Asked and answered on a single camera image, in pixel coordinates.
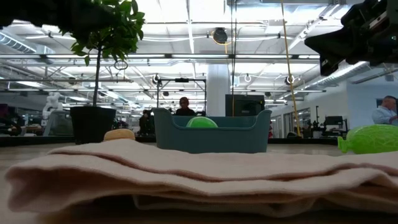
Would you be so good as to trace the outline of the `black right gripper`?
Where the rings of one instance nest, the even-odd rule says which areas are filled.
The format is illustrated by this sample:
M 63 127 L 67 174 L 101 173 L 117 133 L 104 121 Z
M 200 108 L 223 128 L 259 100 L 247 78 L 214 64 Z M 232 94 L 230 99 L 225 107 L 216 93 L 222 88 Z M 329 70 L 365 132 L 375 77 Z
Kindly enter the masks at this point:
M 341 18 L 343 28 L 305 39 L 320 56 L 320 75 L 337 71 L 342 61 L 397 63 L 397 0 L 365 0 Z

